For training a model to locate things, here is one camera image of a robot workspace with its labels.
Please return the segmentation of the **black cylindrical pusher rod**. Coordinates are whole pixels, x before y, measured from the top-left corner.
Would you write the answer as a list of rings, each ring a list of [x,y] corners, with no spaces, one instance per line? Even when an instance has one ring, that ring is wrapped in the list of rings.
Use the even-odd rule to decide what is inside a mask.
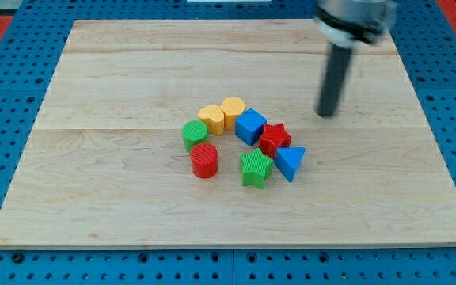
[[[321,117],[332,117],[340,101],[344,82],[351,65],[353,49],[330,44],[329,56],[325,67],[317,114]]]

